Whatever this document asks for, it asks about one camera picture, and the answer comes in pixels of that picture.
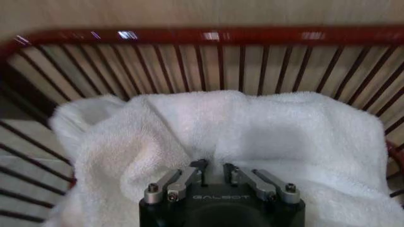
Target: tiled floor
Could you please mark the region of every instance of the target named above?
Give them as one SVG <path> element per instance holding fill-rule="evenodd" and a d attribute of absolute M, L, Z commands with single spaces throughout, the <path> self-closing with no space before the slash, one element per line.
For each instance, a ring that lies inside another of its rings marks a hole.
<path fill-rule="evenodd" d="M 46 159 L 37 159 L 41 164 L 46 165 L 65 176 L 70 175 L 70 167 L 58 160 L 46 160 Z M 35 179 L 37 181 L 47 184 L 49 186 L 59 189 L 61 191 L 66 191 L 67 189 L 67 182 L 61 180 L 54 175 L 49 174 L 43 170 L 38 169 L 31 164 L 26 163 L 21 159 L 15 157 L 0 157 L 0 165 L 6 167 L 7 169 L 23 174 L 25 176 Z M 61 196 L 29 183 L 1 174 L 0 176 L 0 185 L 1 188 L 26 195 L 37 200 L 46 201 L 50 204 L 55 204 Z M 0 197 L 0 209 L 15 211 L 22 214 L 29 214 L 31 216 L 37 216 L 39 218 L 45 218 L 47 215 L 47 208 L 41 206 L 29 204 L 26 202 L 18 201 L 15 199 L 10 199 L 7 197 Z M 30 227 L 38 226 L 38 224 L 33 224 L 26 221 L 14 220 L 11 218 L 0 217 L 0 226 L 1 227 Z"/>
<path fill-rule="evenodd" d="M 38 123 L 27 120 L 21 116 L 21 120 L 9 120 L 7 114 L 15 113 L 7 103 L 3 100 L 0 100 L 1 105 L 1 121 L 19 130 L 29 137 L 34 138 L 37 142 L 50 148 L 53 151 L 57 151 L 59 154 L 62 153 L 62 149 L 57 143 L 55 137 L 53 133 Z M 0 127 L 0 142 L 23 153 L 26 156 L 33 158 L 41 164 L 59 172 L 65 176 L 70 176 L 71 168 L 63 162 L 57 160 L 49 154 L 46 154 L 41 149 L 34 147 L 30 143 L 27 143 L 21 138 L 15 137 L 7 130 Z M 10 155 L 6 151 L 0 149 L 0 166 L 7 168 L 11 171 L 33 178 L 41 183 L 54 187 L 61 191 L 66 191 L 67 182 L 59 179 L 57 176 L 51 175 L 30 163 L 25 162 L 22 159 Z M 10 192 L 22 194 L 35 200 L 45 201 L 50 204 L 55 204 L 61 195 L 42 189 L 14 177 L 10 177 L 2 173 L 0 173 L 0 188 L 2 190 L 7 190 Z M 0 210 L 14 211 L 22 214 L 27 214 L 39 218 L 46 218 L 49 209 L 34 204 L 18 201 L 9 197 L 0 195 Z M 13 218 L 6 218 L 0 216 L 0 227 L 37 227 L 39 224 L 35 224 L 29 221 L 17 220 Z"/>

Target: wall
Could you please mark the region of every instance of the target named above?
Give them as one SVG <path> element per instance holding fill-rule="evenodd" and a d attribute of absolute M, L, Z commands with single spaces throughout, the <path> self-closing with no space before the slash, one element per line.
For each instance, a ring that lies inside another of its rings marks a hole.
<path fill-rule="evenodd" d="M 63 26 L 399 23 L 402 10 L 402 0 L 1 0 L 0 39 Z"/>

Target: logo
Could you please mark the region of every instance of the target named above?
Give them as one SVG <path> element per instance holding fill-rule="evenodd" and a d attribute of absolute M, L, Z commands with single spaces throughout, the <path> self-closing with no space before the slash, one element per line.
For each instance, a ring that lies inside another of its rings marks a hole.
<path fill-rule="evenodd" d="M 245 200 L 249 199 L 249 195 L 193 195 L 194 200 Z"/>

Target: towel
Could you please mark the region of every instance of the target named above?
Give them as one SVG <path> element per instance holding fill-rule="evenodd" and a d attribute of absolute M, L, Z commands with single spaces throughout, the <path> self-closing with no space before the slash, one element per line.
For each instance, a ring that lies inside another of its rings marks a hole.
<path fill-rule="evenodd" d="M 237 91 L 113 96 L 59 106 L 50 126 L 71 160 L 77 184 L 46 227 L 138 226 L 147 183 L 191 160 L 265 169 L 293 182 L 306 227 L 401 227 L 387 196 L 386 148 L 378 119 L 311 92 L 246 96 Z"/>

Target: bolt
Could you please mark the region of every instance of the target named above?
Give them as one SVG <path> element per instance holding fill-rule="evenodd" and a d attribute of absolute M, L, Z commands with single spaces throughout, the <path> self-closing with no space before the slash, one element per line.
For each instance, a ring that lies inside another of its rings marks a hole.
<path fill-rule="evenodd" d="M 174 202 L 177 200 L 178 195 L 174 192 L 167 193 L 167 201 Z"/>
<path fill-rule="evenodd" d="M 286 183 L 285 184 L 285 191 L 294 193 L 295 192 L 295 185 L 293 183 Z"/>
<path fill-rule="evenodd" d="M 275 193 L 274 192 L 269 192 L 266 198 L 267 198 L 269 202 L 274 202 L 275 201 Z"/>
<path fill-rule="evenodd" d="M 158 190 L 158 185 L 155 183 L 150 183 L 146 187 L 147 192 L 155 192 Z"/>

